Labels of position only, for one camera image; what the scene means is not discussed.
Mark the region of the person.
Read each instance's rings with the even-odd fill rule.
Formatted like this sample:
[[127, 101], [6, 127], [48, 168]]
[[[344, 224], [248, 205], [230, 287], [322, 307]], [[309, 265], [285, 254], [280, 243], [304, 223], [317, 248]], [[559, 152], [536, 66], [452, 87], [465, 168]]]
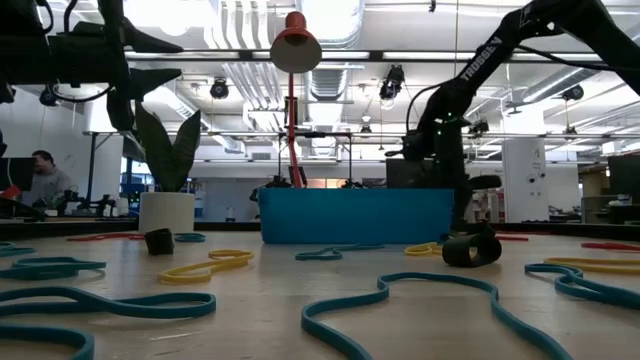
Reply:
[[59, 169], [52, 155], [44, 150], [32, 153], [35, 160], [31, 190], [22, 195], [22, 202], [32, 206], [39, 200], [52, 200], [72, 186], [71, 178]]

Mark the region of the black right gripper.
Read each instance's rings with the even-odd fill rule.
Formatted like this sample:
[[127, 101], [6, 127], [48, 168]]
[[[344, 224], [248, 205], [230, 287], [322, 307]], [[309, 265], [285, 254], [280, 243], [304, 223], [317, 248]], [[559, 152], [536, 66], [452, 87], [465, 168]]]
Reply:
[[465, 170], [465, 158], [461, 145], [439, 148], [435, 155], [438, 185], [454, 191], [451, 236], [469, 234], [494, 236], [495, 230], [487, 222], [468, 224], [464, 213], [474, 191], [496, 189], [502, 186], [498, 175], [469, 177]]

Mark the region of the red desk lamp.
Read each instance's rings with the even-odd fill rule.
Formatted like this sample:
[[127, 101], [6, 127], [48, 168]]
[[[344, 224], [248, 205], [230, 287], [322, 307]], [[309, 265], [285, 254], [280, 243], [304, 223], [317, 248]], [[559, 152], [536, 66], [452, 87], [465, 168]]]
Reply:
[[288, 148], [294, 186], [301, 188], [302, 178], [295, 150], [294, 75], [314, 70], [322, 59], [321, 46], [307, 30], [307, 21], [303, 13], [292, 11], [287, 14], [285, 28], [276, 36], [270, 48], [270, 58], [277, 69], [288, 75]]

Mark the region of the black monitor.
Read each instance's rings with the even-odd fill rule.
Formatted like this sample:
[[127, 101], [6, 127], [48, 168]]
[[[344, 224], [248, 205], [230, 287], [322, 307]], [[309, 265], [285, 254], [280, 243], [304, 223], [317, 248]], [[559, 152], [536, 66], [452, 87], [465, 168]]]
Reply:
[[610, 191], [615, 195], [629, 195], [640, 204], [640, 156], [622, 155], [608, 158]]
[[422, 177], [421, 165], [404, 159], [386, 160], [386, 186], [388, 188], [412, 188]]
[[21, 191], [30, 191], [34, 177], [35, 159], [0, 158], [0, 191], [16, 186]]

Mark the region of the teal plastic bin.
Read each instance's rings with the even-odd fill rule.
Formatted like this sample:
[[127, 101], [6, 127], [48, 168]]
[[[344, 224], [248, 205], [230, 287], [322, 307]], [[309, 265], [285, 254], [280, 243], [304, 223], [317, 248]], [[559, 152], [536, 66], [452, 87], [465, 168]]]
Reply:
[[262, 188], [266, 244], [417, 244], [450, 231], [449, 189]]

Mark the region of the yellow rubber band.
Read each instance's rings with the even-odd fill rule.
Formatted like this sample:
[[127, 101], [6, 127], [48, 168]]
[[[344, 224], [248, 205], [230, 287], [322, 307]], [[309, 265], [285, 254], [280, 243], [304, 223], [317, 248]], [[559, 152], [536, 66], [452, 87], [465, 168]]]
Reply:
[[640, 276], [640, 260], [552, 257], [545, 259], [544, 263], [573, 267], [587, 272]]
[[173, 285], [208, 283], [216, 273], [248, 266], [254, 257], [255, 254], [249, 251], [213, 250], [208, 253], [206, 262], [165, 270], [157, 275], [157, 279]]
[[439, 245], [435, 242], [431, 243], [423, 243], [419, 245], [409, 246], [404, 250], [404, 254], [406, 256], [415, 256], [415, 257], [423, 257], [423, 256], [440, 256], [442, 254], [442, 245]]

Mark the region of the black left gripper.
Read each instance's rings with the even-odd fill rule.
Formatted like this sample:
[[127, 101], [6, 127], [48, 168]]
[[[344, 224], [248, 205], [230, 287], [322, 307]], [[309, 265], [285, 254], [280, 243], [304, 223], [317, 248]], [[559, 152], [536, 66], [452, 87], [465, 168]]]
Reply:
[[79, 22], [70, 18], [79, 0], [66, 0], [63, 31], [52, 38], [56, 60], [62, 66], [59, 80], [78, 87], [83, 83], [106, 83], [100, 95], [107, 100], [111, 126], [129, 131], [134, 125], [131, 100], [144, 96], [182, 75], [180, 69], [131, 69], [125, 59], [125, 45], [138, 53], [181, 53], [176, 44], [137, 29], [124, 17], [123, 0], [96, 0], [104, 23]]

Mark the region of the green plant white pot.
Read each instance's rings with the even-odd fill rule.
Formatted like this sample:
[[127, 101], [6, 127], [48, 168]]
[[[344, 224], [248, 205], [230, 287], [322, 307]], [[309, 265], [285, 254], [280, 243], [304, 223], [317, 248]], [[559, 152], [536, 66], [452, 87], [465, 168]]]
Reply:
[[195, 196], [183, 191], [200, 143], [201, 113], [184, 120], [174, 137], [162, 122], [135, 103], [135, 125], [144, 163], [156, 189], [140, 197], [139, 230], [150, 232], [167, 228], [173, 233], [194, 230]]

